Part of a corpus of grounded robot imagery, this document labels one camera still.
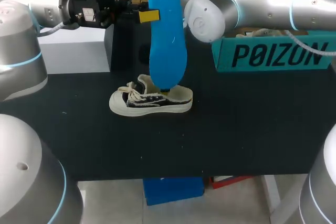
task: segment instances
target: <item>sneaker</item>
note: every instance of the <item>sneaker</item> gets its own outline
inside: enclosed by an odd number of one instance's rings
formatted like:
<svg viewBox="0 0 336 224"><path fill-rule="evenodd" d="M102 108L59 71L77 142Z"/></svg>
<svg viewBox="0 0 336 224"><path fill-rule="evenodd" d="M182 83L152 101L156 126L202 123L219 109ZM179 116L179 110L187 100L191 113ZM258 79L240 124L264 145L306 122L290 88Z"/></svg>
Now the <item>sneaker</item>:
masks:
<svg viewBox="0 0 336 224"><path fill-rule="evenodd" d="M183 113L193 104L191 89L175 86L167 95L160 92L150 76L138 77L139 88L134 82L120 87L110 98L110 109L123 116L142 116L151 113Z"/></svg>

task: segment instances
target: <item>blue insole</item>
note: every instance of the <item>blue insole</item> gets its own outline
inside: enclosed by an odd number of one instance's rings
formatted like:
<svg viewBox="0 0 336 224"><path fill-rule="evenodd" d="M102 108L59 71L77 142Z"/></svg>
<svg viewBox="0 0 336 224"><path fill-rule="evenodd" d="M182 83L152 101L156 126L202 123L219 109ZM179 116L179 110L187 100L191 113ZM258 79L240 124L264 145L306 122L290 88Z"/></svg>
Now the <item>blue insole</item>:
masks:
<svg viewBox="0 0 336 224"><path fill-rule="evenodd" d="M151 22L150 75L161 90L177 85L187 65L181 0L148 0L150 9L160 11Z"/></svg>

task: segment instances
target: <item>shoelace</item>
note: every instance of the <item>shoelace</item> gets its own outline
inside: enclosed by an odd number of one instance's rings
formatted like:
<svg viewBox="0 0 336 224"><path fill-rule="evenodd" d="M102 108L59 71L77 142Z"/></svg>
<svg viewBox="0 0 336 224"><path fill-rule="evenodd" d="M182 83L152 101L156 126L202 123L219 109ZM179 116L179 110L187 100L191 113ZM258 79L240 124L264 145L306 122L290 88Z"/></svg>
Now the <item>shoelace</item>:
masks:
<svg viewBox="0 0 336 224"><path fill-rule="evenodd" d="M128 100L130 102L138 102L138 101L144 101L146 98L142 98L141 94L135 90L135 87L137 85L134 84L134 82L127 83L127 87L120 87L118 88L118 91L128 93Z"/></svg>

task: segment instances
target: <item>floor tile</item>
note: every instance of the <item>floor tile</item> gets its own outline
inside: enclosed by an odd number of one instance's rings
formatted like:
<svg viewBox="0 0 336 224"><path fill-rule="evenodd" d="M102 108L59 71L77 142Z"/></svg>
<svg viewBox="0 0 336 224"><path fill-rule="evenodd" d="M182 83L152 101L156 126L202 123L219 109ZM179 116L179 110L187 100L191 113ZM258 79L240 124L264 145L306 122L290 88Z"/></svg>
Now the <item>floor tile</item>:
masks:
<svg viewBox="0 0 336 224"><path fill-rule="evenodd" d="M142 224L142 180L79 182L85 191L82 224Z"/></svg>

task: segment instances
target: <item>blue container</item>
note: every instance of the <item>blue container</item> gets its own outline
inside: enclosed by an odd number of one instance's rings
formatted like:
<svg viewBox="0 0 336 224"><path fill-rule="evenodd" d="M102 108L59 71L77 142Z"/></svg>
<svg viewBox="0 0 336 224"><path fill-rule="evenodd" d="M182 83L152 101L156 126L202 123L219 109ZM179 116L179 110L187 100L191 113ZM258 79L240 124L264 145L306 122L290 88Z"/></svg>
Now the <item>blue container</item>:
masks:
<svg viewBox="0 0 336 224"><path fill-rule="evenodd" d="M147 205L152 206L202 196L204 184L202 178L144 179L143 189Z"/></svg>
<svg viewBox="0 0 336 224"><path fill-rule="evenodd" d="M336 51L336 33L308 34L297 38L312 48ZM306 51L288 36L223 38L213 42L212 52L218 72L326 69L332 60Z"/></svg>

